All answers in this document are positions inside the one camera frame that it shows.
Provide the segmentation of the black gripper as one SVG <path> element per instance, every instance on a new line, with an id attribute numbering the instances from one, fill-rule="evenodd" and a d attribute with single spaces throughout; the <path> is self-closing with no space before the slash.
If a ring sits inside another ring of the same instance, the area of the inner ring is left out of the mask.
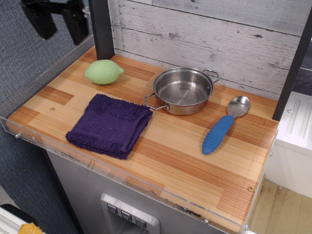
<path id="1" fill-rule="evenodd" d="M 88 22 L 84 16 L 89 14 L 89 7 L 82 0 L 68 0 L 66 3 L 50 0 L 22 0 L 22 7 L 34 29 L 42 39 L 49 39 L 57 31 L 52 14 L 61 14 L 72 37 L 74 45 L 79 45 L 88 35 Z"/>

